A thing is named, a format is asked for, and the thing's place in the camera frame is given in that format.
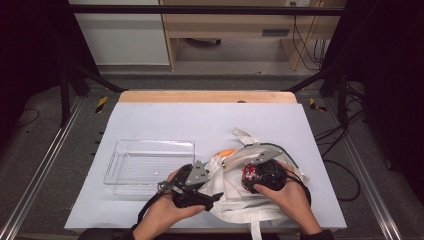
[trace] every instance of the clear plastic container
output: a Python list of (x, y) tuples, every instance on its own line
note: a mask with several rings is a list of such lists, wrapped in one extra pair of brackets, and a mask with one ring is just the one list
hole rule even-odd
[(152, 197), (157, 184), (186, 164), (194, 163), (194, 142), (119, 140), (104, 183), (115, 194)]

